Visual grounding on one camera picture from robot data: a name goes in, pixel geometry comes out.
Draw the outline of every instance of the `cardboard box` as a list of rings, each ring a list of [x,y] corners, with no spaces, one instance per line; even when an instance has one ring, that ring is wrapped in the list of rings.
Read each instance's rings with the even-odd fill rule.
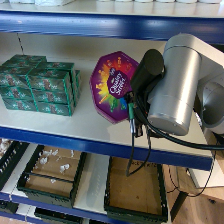
[[[75,110],[75,105],[73,100],[70,102],[70,104],[44,103],[44,102],[36,101],[36,105],[39,112],[48,113],[48,114],[72,116]]]
[[[16,54],[10,60],[14,61],[30,61],[30,62],[46,62],[46,56],[36,56],[36,55],[23,55]]]
[[[26,80],[27,74],[32,68],[10,68],[0,66],[0,86],[17,86],[29,88]]]
[[[67,62],[40,62],[38,69],[61,70],[69,72],[70,82],[76,82],[75,64]]]
[[[2,99],[8,110],[37,111],[33,100]]]
[[[31,90],[21,87],[0,86],[0,94],[2,98],[33,100]]]
[[[162,223],[168,220],[162,166],[146,165],[126,177],[127,159],[111,157],[104,208],[110,218],[132,223]],[[130,172],[141,165],[133,161]]]
[[[27,77],[32,89],[67,93],[71,88],[69,73],[66,71],[33,69]]]
[[[60,103],[69,104],[73,100],[72,89],[68,89],[67,94],[65,92],[52,92],[32,89],[33,98],[36,101],[45,103]]]
[[[5,67],[13,67],[13,68],[35,68],[40,62],[35,61],[16,61],[16,60],[8,60],[2,64]]]

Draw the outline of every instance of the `blue shelf edge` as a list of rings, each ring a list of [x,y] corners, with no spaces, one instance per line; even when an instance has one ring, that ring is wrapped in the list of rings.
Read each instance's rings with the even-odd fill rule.
[[[5,127],[0,127],[0,137],[121,158],[129,158],[131,154],[131,147],[126,145],[97,142]],[[144,161],[147,154],[148,149],[136,147],[134,159]],[[212,164],[212,157],[202,157],[152,149],[149,161],[159,164],[168,164],[209,171]]]
[[[0,11],[0,32],[167,41],[189,33],[224,44],[224,18]]]
[[[76,209],[76,208],[72,209],[72,208],[65,208],[62,206],[57,206],[57,205],[52,205],[52,204],[46,204],[43,202],[33,201],[33,200],[30,200],[29,198],[20,197],[20,196],[16,196],[16,195],[12,195],[12,201],[15,203],[32,205],[32,206],[36,206],[38,208],[48,209],[51,211],[61,212],[64,214],[74,215],[74,216],[78,216],[78,217],[82,217],[82,218],[93,219],[93,220],[111,223],[111,224],[129,224],[127,222],[110,219],[107,217],[106,214],[85,211],[85,210]]]
[[[19,214],[10,214],[10,213],[0,211],[0,216],[11,218],[11,219],[17,219],[17,220],[21,220],[21,221],[26,221],[25,216],[19,215]]]

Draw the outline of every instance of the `product box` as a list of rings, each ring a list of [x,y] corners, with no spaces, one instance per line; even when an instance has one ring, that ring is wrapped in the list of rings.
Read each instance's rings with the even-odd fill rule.
[[[86,153],[38,145],[17,189],[29,199],[73,208]]]
[[[75,110],[75,104],[73,100],[69,104],[43,103],[36,101],[36,105],[39,112],[64,116],[72,116]]]
[[[29,88],[26,80],[32,68],[10,68],[0,66],[0,86],[17,86]]]
[[[2,99],[8,110],[37,111],[33,100]]]
[[[36,55],[23,55],[23,54],[16,54],[10,60],[14,61],[30,61],[30,62],[46,62],[46,56],[36,56]]]
[[[37,66],[38,69],[48,70],[62,70],[69,72],[70,82],[76,82],[75,64],[67,62],[40,62]]]
[[[35,68],[40,62],[36,61],[17,61],[17,60],[8,60],[2,64],[5,67],[13,68]]]
[[[32,89],[33,98],[36,101],[45,103],[60,103],[69,104],[73,100],[72,89],[68,89],[67,94],[65,92],[52,92]]]
[[[33,96],[30,89],[24,89],[16,86],[0,86],[0,95],[2,96],[2,98],[33,100]]]
[[[112,219],[129,223],[165,223],[168,220],[166,190],[162,166],[146,165],[126,177],[127,159],[111,157],[109,162],[104,209]],[[134,160],[130,172],[141,165]]]
[[[33,69],[27,77],[32,89],[67,93],[71,88],[69,73],[66,71]]]

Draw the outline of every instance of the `white shelf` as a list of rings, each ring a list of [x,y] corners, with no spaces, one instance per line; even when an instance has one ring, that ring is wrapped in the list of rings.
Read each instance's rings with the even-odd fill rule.
[[[146,15],[146,16],[173,16],[173,17],[205,17],[223,18],[223,4],[193,3],[184,4],[179,2],[119,2],[119,1],[96,1],[77,0],[64,6],[36,6],[34,4],[10,4],[3,3],[0,10],[24,11],[24,12],[53,12],[53,13],[82,13],[82,14],[114,14],[114,15]]]

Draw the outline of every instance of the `cardboard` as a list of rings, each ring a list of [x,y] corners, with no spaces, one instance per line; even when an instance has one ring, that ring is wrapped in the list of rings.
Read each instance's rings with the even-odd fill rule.
[[[50,152],[51,150],[52,152],[58,150],[58,153],[56,155],[51,154],[49,156],[41,155],[32,172],[41,175],[52,176],[52,179],[56,177],[64,180],[74,181],[81,152],[51,146],[45,146],[43,151]],[[47,162],[45,164],[41,164],[40,160],[46,157]],[[60,166],[65,164],[69,164],[69,169],[61,173]],[[69,197],[73,184],[59,180],[56,180],[54,183],[52,183],[51,179],[49,178],[30,175],[25,187]]]
[[[127,163],[127,159],[113,158],[110,173],[110,206],[162,215],[155,164],[148,163],[134,175],[126,177]],[[138,166],[137,161],[134,161],[130,171]]]

